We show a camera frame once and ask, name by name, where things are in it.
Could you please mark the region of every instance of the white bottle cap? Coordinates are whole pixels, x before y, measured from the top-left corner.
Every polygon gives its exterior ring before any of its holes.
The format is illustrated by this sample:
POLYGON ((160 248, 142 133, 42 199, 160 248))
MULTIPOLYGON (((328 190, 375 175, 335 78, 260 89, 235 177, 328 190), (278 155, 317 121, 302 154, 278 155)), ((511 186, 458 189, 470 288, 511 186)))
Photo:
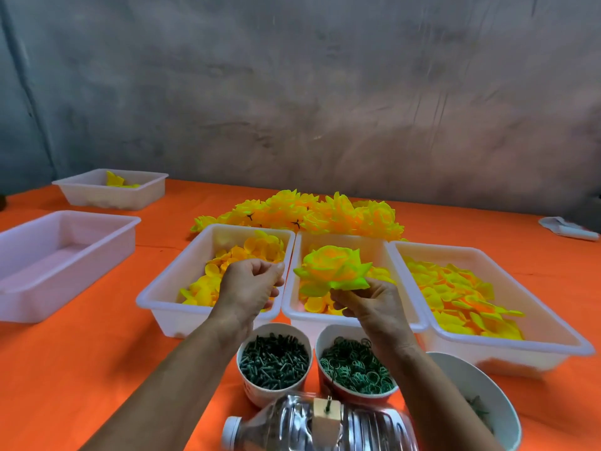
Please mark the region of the white bottle cap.
POLYGON ((234 442, 236 441, 236 434, 238 433, 241 420, 242 417, 240 416, 230 416, 225 420, 223 432, 221 433, 221 447, 225 451, 234 451, 234 442))

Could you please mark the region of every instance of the plastic bottle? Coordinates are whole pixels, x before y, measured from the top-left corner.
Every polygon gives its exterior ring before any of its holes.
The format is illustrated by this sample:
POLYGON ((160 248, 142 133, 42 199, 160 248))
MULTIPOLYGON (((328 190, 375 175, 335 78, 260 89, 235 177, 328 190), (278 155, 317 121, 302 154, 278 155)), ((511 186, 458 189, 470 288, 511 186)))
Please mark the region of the plastic bottle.
MULTIPOLYGON (((253 419, 230 416, 223 426, 225 451, 312 451, 313 397, 290 394, 267 405, 253 419)), ((413 427, 392 408, 342 404, 342 427, 336 451, 417 451, 413 427)))

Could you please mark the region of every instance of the hand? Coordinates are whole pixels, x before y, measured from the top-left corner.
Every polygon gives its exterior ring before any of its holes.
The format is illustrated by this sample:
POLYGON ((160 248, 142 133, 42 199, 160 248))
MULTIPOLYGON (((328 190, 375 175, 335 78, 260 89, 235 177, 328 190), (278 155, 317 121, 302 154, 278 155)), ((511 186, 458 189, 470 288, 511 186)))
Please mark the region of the hand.
POLYGON ((369 289, 342 291, 331 290, 334 308, 344 316, 357 317, 361 327, 372 341, 372 350, 380 361, 389 367, 387 360, 394 349, 417 345, 417 340, 405 312, 395 285, 367 278, 369 289))
POLYGON ((260 259, 232 263, 227 268, 219 299, 209 318, 222 320, 231 329, 240 329, 243 340, 252 330, 252 322, 265 308, 270 297, 277 296, 284 284, 284 263, 271 264, 260 259))

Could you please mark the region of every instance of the pile of yellow flowers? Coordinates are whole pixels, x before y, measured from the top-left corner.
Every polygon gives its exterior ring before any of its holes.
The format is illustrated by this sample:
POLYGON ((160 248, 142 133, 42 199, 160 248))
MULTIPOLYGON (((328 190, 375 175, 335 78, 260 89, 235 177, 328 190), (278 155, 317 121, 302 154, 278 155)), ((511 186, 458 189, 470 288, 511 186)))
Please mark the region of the pile of yellow flowers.
POLYGON ((246 200, 231 212, 215 218, 200 216, 191 231, 199 233, 213 223, 299 231, 312 234, 343 234, 401 239, 404 227, 395 222, 395 212, 386 202, 357 201, 336 192, 334 197, 282 190, 267 201, 246 200))
POLYGON ((230 264, 249 258, 280 263, 284 261, 284 256, 284 242, 281 239, 257 230, 255 237, 245 240, 244 247, 236 245, 229 251, 220 250, 215 253, 215 257, 204 267, 204 275, 192 283, 188 289, 180 289, 180 293, 185 299, 183 303, 213 307, 219 299, 221 279, 230 264))
POLYGON ((299 299, 305 310, 311 313, 342 315, 342 310, 334 308, 330 289, 348 291, 369 288, 365 277, 396 284, 384 267, 361 263, 359 250, 334 245, 312 250, 294 272, 300 278, 299 299))
POLYGON ((408 256, 403 259, 442 329, 456 334, 524 340, 516 322, 503 316, 524 314, 491 303, 495 293, 490 283, 452 264, 442 267, 408 256))
POLYGON ((139 184, 134 183, 133 185, 124 185, 125 179, 118 176, 117 174, 106 172, 106 186, 115 186, 118 188, 138 188, 139 184))

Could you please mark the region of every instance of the white cloth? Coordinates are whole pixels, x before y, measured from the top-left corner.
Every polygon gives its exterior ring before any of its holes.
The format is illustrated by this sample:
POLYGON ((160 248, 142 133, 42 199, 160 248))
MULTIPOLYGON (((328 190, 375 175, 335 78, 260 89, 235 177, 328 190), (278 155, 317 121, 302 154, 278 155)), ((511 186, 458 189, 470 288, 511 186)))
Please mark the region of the white cloth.
POLYGON ((589 231, 575 223, 567 222, 560 216, 546 216, 538 220, 538 222, 558 236, 574 237, 575 239, 585 239, 586 241, 597 241, 599 239, 597 233, 589 231))

